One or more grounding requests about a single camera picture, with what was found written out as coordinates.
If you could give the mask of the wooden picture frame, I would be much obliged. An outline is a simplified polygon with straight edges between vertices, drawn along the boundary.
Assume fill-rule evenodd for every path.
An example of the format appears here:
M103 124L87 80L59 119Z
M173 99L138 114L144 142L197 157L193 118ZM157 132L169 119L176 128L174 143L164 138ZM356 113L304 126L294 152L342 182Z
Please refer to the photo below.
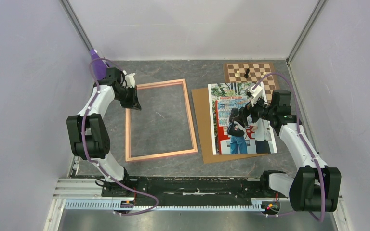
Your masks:
M125 113L125 161L126 162L145 161L145 160L150 160L150 159L172 157L172 156L178 156L178 155L184 155L184 154L196 154L198 152L195 129L193 125L193 118L192 118L190 102L189 102L189 96L187 93L186 80L185 79L175 79L175 80L159 81L159 82L152 82L152 83L145 83L145 84L136 84L136 87L138 90L142 90L142 89L151 89L151 88L159 88L159 87L168 87L168 86L173 86L173 85L181 85L183 89L188 126L189 126L189 131L190 131L190 136L191 136L191 142L192 142L192 149L132 157L131 110L126 109L126 113Z

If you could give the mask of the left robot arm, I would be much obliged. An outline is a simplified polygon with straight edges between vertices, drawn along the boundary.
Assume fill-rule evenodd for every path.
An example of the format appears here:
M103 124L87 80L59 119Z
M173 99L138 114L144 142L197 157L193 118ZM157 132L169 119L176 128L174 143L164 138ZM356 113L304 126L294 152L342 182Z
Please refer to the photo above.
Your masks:
M77 115L66 120L66 126L74 156L93 164L104 176L102 187L120 196L131 193L127 170L110 152L111 139L103 117L113 101L120 101L125 109L141 110L137 96L135 73L118 68L107 68L103 79L96 79L90 99Z

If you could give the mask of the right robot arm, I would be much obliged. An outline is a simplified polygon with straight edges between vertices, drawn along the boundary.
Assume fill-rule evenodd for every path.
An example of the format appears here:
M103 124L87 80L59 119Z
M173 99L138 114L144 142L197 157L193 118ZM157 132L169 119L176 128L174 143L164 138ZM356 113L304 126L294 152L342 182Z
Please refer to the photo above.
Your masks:
M330 167L311 146L297 115L291 113L292 93L275 90L271 103L266 103L256 87L246 90L250 102L240 108L238 117L247 122L264 120L287 146L297 167L295 177L281 171L265 171L259 191L264 196L278 192L287 196L294 211L334 212L337 209L342 175Z

